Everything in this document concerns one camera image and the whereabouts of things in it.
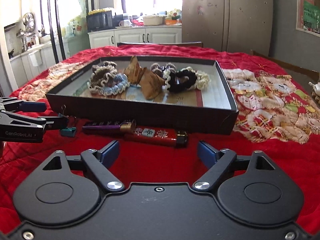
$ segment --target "microwave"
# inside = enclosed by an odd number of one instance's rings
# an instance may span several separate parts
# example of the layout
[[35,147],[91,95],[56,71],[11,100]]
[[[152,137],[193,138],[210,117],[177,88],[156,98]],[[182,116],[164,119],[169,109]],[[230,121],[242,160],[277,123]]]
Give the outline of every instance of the microwave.
[[88,32],[112,29],[112,12],[98,12],[87,15]]

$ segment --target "teal object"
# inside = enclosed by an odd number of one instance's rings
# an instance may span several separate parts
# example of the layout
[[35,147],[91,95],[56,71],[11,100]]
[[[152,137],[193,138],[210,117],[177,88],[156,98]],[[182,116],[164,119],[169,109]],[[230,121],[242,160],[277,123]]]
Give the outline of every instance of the teal object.
[[74,137],[76,135],[76,131],[76,127],[67,127],[65,129],[61,129],[60,134],[63,137]]

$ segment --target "white cabinet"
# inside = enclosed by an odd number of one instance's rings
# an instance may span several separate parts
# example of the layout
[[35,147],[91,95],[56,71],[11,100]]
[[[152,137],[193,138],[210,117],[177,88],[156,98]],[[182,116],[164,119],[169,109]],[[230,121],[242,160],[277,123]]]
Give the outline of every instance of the white cabinet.
[[20,0],[0,0],[0,21],[3,26],[10,25],[21,19]]
[[32,64],[31,59],[29,58],[29,55],[27,55],[27,56],[28,56],[28,61],[29,61],[29,66],[30,66],[30,69],[31,69],[31,73],[32,73],[33,77],[35,78],[37,75],[40,74],[39,69],[38,69],[38,67],[35,67]]
[[181,43],[181,28],[146,28],[148,43]]
[[115,32],[101,31],[88,33],[90,40],[90,47],[92,49],[104,46],[116,46]]
[[47,68],[50,68],[56,64],[56,60],[54,59],[52,46],[47,47],[47,48],[43,48],[43,49],[41,49],[41,51],[42,51],[41,54],[44,55],[44,58],[42,60],[45,61]]
[[28,79],[28,81],[30,81],[31,79],[33,79],[33,74],[32,74],[31,69],[30,69],[30,63],[29,63],[29,60],[28,60],[28,54],[21,56],[21,59],[22,59],[23,68],[24,68],[24,71],[26,73],[27,79]]
[[127,30],[115,30],[116,43],[118,42],[147,42],[146,30],[144,28],[134,28]]
[[39,73],[42,73],[43,71],[47,70],[47,64],[44,59],[45,55],[42,49],[40,50],[40,56],[41,56],[42,64],[38,66],[38,70],[39,70]]
[[11,68],[16,79],[18,87],[23,86],[28,82],[26,72],[23,68],[23,63],[21,57],[18,57],[11,61]]
[[135,27],[91,32],[89,34],[92,49],[104,46],[116,46],[118,42],[129,43],[181,43],[181,27]]

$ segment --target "black scrunchie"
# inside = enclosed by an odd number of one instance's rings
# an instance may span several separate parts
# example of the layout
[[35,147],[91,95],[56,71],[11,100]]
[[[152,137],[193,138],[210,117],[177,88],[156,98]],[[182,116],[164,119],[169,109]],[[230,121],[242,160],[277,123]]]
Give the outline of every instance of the black scrunchie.
[[[188,80],[186,80],[183,83],[177,84],[176,78],[182,78],[182,77],[188,77]],[[196,83],[197,80],[196,73],[189,71],[189,70],[182,70],[177,71],[176,73],[170,72],[170,81],[168,84],[170,85],[170,88],[168,90],[170,92],[179,93],[186,89],[189,89],[191,86],[193,86]]]

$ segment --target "kitchen utensils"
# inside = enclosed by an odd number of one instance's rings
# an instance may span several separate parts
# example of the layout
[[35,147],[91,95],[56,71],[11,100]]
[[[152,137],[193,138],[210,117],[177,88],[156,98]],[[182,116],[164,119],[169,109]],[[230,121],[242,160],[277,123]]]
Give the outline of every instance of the kitchen utensils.
[[34,19],[31,19],[31,20],[26,24],[26,33],[27,33],[27,36],[31,35],[32,32],[34,32],[35,26],[36,26],[36,23],[35,23],[35,20],[34,20]]
[[27,26],[28,22],[30,22],[31,20],[34,21],[34,15],[33,13],[26,13],[23,17],[22,17],[22,23]]
[[13,58],[14,49],[12,49],[10,52],[8,52],[9,58]]

